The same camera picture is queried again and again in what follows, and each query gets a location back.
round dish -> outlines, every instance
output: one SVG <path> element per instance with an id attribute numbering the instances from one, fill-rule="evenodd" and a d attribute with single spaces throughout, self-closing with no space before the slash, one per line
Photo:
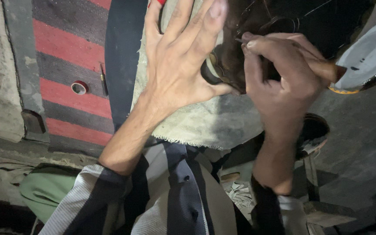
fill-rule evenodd
<path id="1" fill-rule="evenodd" d="M 354 94 L 376 85 L 376 26 L 347 49 L 336 63 L 347 67 L 346 73 L 330 89 L 340 94 Z"/>

roll of tape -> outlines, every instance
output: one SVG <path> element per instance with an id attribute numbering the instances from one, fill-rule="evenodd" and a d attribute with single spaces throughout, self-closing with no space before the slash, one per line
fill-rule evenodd
<path id="1" fill-rule="evenodd" d="M 88 86 L 85 82 L 77 80 L 70 85 L 72 91 L 76 94 L 85 94 L 88 92 Z"/>

hand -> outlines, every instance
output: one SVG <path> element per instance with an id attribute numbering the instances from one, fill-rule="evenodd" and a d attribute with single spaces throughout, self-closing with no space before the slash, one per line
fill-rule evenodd
<path id="1" fill-rule="evenodd" d="M 164 34 L 158 29 L 162 5 L 152 0 L 145 17 L 148 82 L 140 99 L 171 114 L 215 96 L 237 93 L 227 84 L 210 85 L 200 73 L 227 16 L 226 0 L 204 0 L 188 23 L 193 0 L 179 0 Z"/>
<path id="2" fill-rule="evenodd" d="M 317 77 L 306 61 L 325 59 L 302 34 L 247 32 L 242 39 L 249 41 L 242 45 L 246 92 L 261 114 L 265 138 L 296 140 L 308 108 L 330 83 Z M 274 63 L 280 82 L 263 77 L 259 55 Z"/>

red and black striped mat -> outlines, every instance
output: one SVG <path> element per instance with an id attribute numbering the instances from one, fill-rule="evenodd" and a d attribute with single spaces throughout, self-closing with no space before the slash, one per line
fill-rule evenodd
<path id="1" fill-rule="evenodd" d="M 111 0 L 33 0 L 40 91 L 51 151 L 99 156 L 114 133 L 99 65 Z M 82 80 L 89 93 L 73 93 Z"/>

beige cloth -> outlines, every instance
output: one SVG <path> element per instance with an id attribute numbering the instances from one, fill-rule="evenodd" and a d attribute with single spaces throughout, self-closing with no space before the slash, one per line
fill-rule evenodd
<path id="1" fill-rule="evenodd" d="M 162 31 L 165 31 L 177 2 L 178 0 L 166 2 L 161 19 Z M 202 0 L 195 0 L 191 17 L 198 12 L 201 4 Z M 145 44 L 146 38 L 143 33 L 134 84 L 133 105 L 137 102 L 147 82 Z M 223 150 L 248 141 L 262 130 L 259 113 L 250 98 L 247 95 L 236 97 L 227 94 L 179 109 L 164 120 L 152 135 L 169 142 Z"/>

